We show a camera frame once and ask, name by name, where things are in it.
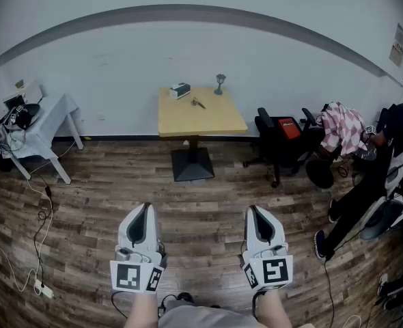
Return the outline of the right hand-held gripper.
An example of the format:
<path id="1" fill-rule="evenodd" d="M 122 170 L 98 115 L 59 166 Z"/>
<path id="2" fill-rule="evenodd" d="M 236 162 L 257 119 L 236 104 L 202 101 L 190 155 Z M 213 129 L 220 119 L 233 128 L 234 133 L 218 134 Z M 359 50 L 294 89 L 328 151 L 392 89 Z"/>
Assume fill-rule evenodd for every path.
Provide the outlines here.
<path id="1" fill-rule="evenodd" d="M 292 282 L 293 256 L 288 255 L 282 224 L 267 210 L 250 205 L 246 214 L 241 266 L 253 291 L 280 289 Z"/>

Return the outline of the green white tissue box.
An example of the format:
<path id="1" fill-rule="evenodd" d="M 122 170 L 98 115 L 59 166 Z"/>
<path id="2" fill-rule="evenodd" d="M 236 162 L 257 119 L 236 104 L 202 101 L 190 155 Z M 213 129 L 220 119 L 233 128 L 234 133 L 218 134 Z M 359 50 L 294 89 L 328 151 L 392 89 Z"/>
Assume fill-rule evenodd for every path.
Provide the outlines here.
<path id="1" fill-rule="evenodd" d="M 169 88 L 169 96 L 174 99 L 185 97 L 191 92 L 191 86 L 188 83 L 173 84 Z"/>

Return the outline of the wall poster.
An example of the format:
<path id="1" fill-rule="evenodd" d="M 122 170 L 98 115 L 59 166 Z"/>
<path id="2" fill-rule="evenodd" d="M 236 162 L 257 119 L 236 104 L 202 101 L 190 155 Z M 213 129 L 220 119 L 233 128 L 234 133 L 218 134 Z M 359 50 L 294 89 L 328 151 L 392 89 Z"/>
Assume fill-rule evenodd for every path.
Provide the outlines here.
<path id="1" fill-rule="evenodd" d="M 403 27 L 400 24 L 396 27 L 389 59 L 398 67 L 401 66 L 403 61 Z"/>

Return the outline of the black office chair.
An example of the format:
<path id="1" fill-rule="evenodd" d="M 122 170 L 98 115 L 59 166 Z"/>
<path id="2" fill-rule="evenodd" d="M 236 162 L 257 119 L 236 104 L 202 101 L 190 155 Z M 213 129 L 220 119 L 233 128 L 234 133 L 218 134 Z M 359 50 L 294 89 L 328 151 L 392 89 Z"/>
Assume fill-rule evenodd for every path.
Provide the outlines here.
<path id="1" fill-rule="evenodd" d="M 328 153 L 327 159 L 311 160 L 312 154 L 322 148 L 324 129 L 316 124 L 316 117 L 306 108 L 302 109 L 304 118 L 296 123 L 300 126 L 301 136 L 293 140 L 287 140 L 280 130 L 278 119 L 290 116 L 273 117 L 265 108 L 258 108 L 255 124 L 260 136 L 252 143 L 257 149 L 258 156 L 245 161 L 242 165 L 248 167 L 253 164 L 272 165 L 274 174 L 270 177 L 273 188 L 279 186 L 280 169 L 290 169 L 291 174 L 296 174 L 302 166 L 308 178 L 318 187 L 328 189 L 333 186 L 334 176 L 331 171 L 332 162 L 341 152 L 341 147 Z"/>

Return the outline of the red black box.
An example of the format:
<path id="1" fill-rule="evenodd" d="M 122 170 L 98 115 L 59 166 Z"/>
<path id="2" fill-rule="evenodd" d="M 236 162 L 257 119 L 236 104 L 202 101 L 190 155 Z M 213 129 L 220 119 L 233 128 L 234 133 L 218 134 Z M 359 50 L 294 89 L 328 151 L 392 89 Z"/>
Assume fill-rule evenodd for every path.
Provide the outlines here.
<path id="1" fill-rule="evenodd" d="M 300 126 L 296 123 L 294 118 L 278 119 L 278 124 L 281 132 L 287 140 L 293 140 L 301 136 Z"/>

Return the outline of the person's right forearm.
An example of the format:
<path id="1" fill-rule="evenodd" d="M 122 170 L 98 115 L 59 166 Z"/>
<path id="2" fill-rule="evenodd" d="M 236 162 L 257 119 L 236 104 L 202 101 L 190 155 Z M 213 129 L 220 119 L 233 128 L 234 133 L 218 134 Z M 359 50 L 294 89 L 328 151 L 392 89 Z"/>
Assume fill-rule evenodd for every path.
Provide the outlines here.
<path id="1" fill-rule="evenodd" d="M 257 321 L 267 328 L 292 328 L 277 289 L 269 290 L 257 297 L 255 314 Z"/>

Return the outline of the white power strip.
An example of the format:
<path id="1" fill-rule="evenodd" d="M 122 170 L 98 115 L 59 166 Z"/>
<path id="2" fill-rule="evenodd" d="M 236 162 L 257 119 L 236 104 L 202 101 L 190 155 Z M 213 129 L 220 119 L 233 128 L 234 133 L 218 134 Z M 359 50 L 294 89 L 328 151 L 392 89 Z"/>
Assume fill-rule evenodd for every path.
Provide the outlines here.
<path id="1" fill-rule="evenodd" d="M 54 297 L 53 290 L 49 288 L 47 285 L 43 284 L 39 279 L 35 280 L 33 289 L 35 294 L 38 296 L 44 295 L 49 299 L 52 299 Z"/>

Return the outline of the yellow wooden pedestal table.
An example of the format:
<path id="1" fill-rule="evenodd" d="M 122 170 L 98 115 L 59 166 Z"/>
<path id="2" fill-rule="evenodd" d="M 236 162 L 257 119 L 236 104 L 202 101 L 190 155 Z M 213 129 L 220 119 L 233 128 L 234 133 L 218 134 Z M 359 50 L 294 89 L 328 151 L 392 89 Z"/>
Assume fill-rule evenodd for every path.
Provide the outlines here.
<path id="1" fill-rule="evenodd" d="M 194 97 L 206 109 L 192 106 Z M 247 124 L 225 90 L 222 95 L 216 95 L 211 87 L 193 87 L 188 95 L 180 99 L 171 98 L 166 87 L 158 90 L 159 137 L 181 137 L 189 142 L 187 149 L 171 151 L 176 182 L 214 177 L 208 150 L 198 146 L 201 136 L 246 132 Z"/>

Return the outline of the pink checkered cloth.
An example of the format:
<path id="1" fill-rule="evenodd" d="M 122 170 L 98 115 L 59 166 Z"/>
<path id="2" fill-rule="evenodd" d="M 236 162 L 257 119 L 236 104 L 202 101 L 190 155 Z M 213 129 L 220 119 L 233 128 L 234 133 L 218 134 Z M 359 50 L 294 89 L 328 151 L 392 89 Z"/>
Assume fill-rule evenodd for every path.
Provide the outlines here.
<path id="1" fill-rule="evenodd" d="M 367 150 L 362 140 L 365 125 L 361 115 L 340 102 L 330 102 L 317 115 L 316 124 L 324 129 L 321 146 L 328 152 L 341 147 L 341 155 Z"/>

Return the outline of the person's left forearm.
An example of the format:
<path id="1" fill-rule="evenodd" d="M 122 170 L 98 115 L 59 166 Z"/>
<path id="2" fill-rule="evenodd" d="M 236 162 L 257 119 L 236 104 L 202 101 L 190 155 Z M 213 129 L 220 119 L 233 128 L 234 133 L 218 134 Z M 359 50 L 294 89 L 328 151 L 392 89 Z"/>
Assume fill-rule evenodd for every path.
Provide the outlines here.
<path id="1" fill-rule="evenodd" d="M 158 328 L 157 294 L 135 293 L 124 328 Z"/>

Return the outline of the person's beige shirt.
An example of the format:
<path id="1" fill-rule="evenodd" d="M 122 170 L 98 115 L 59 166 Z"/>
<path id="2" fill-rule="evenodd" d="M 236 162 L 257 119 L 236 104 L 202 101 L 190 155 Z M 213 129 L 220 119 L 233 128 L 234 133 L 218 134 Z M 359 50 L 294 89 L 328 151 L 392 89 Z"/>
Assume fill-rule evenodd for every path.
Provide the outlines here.
<path id="1" fill-rule="evenodd" d="M 166 312 L 158 328 L 266 328 L 252 316 L 221 308 L 182 305 Z"/>

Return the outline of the black headset device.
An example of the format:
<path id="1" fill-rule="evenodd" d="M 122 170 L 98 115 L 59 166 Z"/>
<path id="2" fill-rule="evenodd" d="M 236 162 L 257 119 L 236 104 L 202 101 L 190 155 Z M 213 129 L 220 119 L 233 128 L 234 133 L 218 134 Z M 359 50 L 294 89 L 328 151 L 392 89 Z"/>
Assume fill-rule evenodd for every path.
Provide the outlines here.
<path id="1" fill-rule="evenodd" d="M 3 125 L 9 131 L 25 131 L 38 119 L 39 112 L 39 104 L 19 105 L 7 114 Z"/>

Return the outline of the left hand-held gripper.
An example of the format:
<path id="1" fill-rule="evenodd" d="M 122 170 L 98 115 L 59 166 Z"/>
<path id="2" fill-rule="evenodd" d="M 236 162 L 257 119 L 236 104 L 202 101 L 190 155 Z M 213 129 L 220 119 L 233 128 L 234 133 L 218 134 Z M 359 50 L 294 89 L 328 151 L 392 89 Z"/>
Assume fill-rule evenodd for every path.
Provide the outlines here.
<path id="1" fill-rule="evenodd" d="M 158 221 L 153 205 L 145 202 L 130 211 L 118 230 L 119 244 L 157 251 L 141 251 L 116 247 L 115 260 L 110 261 L 111 287 L 116 291 L 153 295 L 165 271 L 165 246 L 158 239 Z"/>

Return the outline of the white box appliance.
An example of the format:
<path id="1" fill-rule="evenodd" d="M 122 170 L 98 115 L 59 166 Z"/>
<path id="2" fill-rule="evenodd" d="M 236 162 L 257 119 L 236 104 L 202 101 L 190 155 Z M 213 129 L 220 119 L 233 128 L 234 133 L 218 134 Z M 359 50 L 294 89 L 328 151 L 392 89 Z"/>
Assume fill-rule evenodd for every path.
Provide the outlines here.
<path id="1" fill-rule="evenodd" d="M 32 81 L 3 99 L 3 104 L 7 109 L 11 109 L 21 104 L 35 104 L 43 99 L 40 84 L 37 81 Z"/>

